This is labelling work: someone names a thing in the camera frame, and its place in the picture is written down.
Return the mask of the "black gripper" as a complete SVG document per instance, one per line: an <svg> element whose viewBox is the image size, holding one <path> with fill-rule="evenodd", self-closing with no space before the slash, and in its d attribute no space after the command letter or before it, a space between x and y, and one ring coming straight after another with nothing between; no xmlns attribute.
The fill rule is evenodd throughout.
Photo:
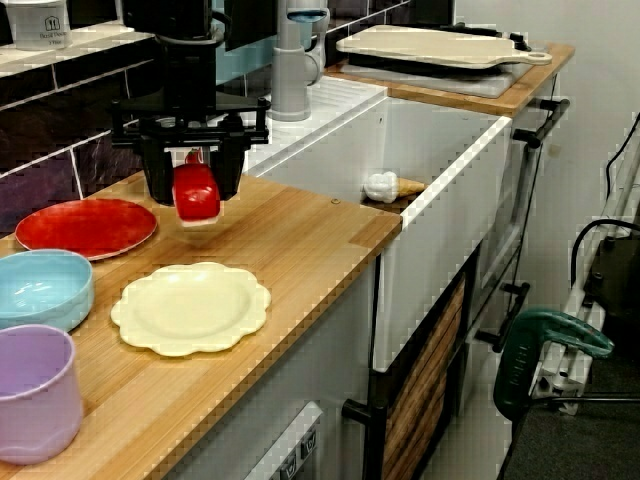
<svg viewBox="0 0 640 480"><path fill-rule="evenodd" d="M270 102L216 90L214 41L159 38L161 88L151 94L114 100L112 142L141 150L149 194L159 204L173 204L173 162L166 147L213 146L238 138L243 146L266 144ZM209 154L209 168L221 200L239 187L245 151L220 146Z"/></svg>

